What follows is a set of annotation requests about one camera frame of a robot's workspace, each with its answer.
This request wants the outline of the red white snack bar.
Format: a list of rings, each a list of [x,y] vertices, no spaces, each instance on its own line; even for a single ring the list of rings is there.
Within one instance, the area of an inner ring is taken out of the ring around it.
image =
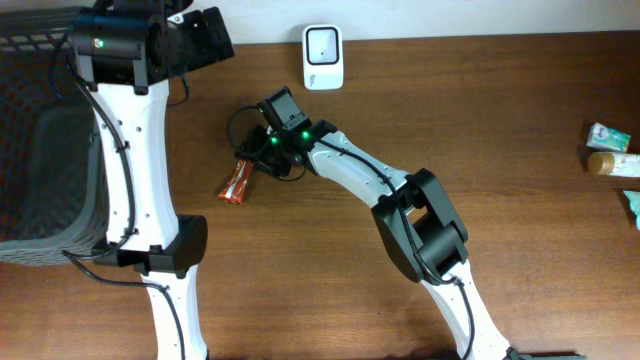
[[[231,178],[218,194],[218,199],[233,205],[240,205],[244,200],[252,169],[253,163],[251,161],[239,159]]]

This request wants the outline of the green white tissue packet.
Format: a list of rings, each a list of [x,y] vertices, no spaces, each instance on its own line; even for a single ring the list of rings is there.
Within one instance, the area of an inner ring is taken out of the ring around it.
[[[616,129],[595,123],[589,131],[586,146],[597,150],[625,153],[631,136]]]

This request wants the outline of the white Pantene tube gold cap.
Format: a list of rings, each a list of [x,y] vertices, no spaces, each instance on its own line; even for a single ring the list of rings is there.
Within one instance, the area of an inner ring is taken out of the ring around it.
[[[587,169],[596,175],[638,178],[639,155],[594,152],[588,158]]]

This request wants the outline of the teal tissue packet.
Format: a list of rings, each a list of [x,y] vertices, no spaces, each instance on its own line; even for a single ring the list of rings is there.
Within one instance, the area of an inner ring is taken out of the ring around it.
[[[635,225],[640,230],[640,192],[624,190],[623,194],[629,201],[629,208],[635,217]]]

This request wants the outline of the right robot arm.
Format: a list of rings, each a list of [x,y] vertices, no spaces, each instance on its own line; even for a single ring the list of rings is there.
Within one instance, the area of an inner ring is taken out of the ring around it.
[[[431,295],[460,358],[525,359],[491,319],[472,277],[468,231],[431,171],[410,174],[377,160],[334,124],[312,121],[288,87],[253,108],[267,123],[233,145],[237,158],[280,181],[300,167],[348,190],[370,208],[395,267]]]

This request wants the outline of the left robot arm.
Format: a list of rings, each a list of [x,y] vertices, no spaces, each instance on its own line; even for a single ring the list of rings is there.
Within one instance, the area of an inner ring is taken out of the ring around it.
[[[130,267],[151,301],[162,359],[205,359],[197,273],[207,244],[201,215],[176,213],[165,120],[173,78],[234,55],[220,10],[190,1],[101,1],[71,27],[74,78],[99,127],[109,220],[72,262]]]

